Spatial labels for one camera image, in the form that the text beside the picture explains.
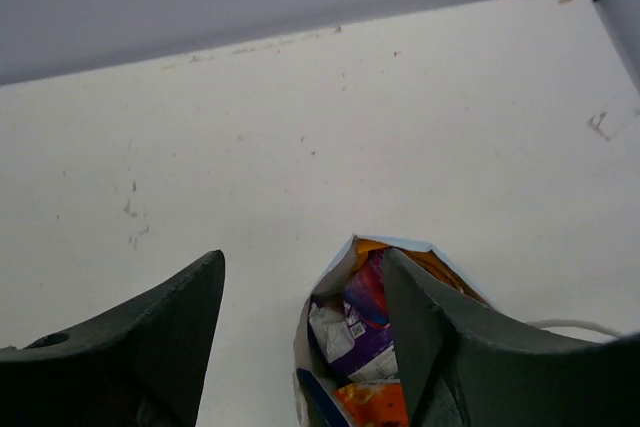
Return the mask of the blue Burts chips bag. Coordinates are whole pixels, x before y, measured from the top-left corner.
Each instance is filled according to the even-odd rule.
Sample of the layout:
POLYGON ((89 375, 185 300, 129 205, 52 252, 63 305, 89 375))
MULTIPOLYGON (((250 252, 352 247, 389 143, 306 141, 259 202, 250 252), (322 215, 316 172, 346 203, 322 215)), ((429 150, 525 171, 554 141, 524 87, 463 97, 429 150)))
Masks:
POLYGON ((350 425, 334 397, 310 371, 296 370, 294 393, 300 426, 348 427, 350 425))

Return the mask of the yellow Kettle chips bag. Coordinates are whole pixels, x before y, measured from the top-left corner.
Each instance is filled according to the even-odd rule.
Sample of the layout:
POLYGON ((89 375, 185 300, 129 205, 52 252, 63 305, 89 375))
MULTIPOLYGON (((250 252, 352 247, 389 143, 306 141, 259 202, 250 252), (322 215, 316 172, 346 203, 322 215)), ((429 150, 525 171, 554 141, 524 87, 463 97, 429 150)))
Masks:
POLYGON ((357 252, 357 261, 351 269, 352 274, 355 274, 364 266, 371 252, 397 248, 442 283, 487 307, 491 306, 490 302, 472 285, 467 276, 431 243, 372 236, 355 237, 354 245, 357 252))

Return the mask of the light blue paper bag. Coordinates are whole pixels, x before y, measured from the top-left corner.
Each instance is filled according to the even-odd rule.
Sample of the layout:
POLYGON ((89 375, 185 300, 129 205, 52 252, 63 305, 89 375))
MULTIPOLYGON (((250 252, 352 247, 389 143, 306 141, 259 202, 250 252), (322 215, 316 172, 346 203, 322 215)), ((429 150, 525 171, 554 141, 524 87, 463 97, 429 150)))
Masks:
MULTIPOLYGON (((293 353, 294 353, 294 382, 295 382, 295 373, 297 369, 305 369, 310 371, 321 383, 321 385, 333 396, 333 392, 340 388, 344 387, 350 383, 355 383, 351 381, 346 381, 344 383, 337 381, 334 375, 330 372, 328 364, 326 363, 324 357, 319 354, 318 350, 312 344, 312 333, 310 332, 310 328, 308 325, 308 314, 311 305, 311 301, 314 297, 320 297, 322 299, 327 299, 333 296, 338 295, 342 288, 345 286, 348 278, 350 277, 351 269, 357 261, 357 252, 354 245, 355 237, 372 237, 372 236, 353 236, 349 239, 349 241, 342 247, 339 253, 335 256, 329 266, 321 275, 320 279, 317 281, 315 286, 313 287, 311 293, 306 299, 303 309, 300 315, 300 319, 297 325, 296 334, 294 337, 293 343, 293 353)), ((535 322, 535 323, 525 323, 527 325, 549 331, 551 333, 557 333, 557 323, 554 321, 549 322, 535 322)), ((612 335, 610 339, 607 341, 613 341, 617 339, 622 339, 624 337, 618 335, 612 335)), ((398 380, 401 384, 399 378, 399 369, 398 376, 393 379, 387 380, 398 380)))

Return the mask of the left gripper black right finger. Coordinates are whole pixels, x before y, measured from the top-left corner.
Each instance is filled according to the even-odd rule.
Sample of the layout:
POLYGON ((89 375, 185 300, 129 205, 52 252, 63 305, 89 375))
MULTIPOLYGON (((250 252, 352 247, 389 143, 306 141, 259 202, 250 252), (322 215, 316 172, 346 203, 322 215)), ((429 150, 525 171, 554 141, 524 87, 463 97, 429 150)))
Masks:
POLYGON ((411 425, 638 425, 638 335, 594 343, 527 325, 397 249, 383 282, 411 425))

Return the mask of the purple snack packet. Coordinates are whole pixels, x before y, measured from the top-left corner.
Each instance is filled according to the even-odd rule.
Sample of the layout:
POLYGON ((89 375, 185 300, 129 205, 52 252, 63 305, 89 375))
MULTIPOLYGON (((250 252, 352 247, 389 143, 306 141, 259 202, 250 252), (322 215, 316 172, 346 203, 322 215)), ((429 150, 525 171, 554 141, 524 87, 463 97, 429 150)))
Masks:
POLYGON ((398 376, 382 281, 384 253, 383 249, 368 252, 338 295, 311 301, 308 325, 312 344, 339 382, 398 376))

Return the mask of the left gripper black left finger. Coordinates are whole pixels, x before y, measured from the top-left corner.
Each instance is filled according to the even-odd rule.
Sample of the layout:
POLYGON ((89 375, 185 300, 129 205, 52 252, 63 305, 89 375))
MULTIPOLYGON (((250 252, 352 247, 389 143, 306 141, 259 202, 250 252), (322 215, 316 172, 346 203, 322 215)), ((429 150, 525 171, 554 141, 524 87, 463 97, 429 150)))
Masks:
POLYGON ((2 425, 195 425, 224 282, 211 251, 100 315, 2 348, 2 425))

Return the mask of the orange snack packet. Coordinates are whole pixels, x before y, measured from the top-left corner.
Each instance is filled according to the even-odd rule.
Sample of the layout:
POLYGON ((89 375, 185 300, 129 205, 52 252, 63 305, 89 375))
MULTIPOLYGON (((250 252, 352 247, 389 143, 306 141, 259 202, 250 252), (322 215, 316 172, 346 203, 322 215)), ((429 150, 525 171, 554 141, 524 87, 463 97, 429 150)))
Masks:
POLYGON ((355 382, 333 392, 349 426, 408 427, 403 389, 398 380, 355 382))

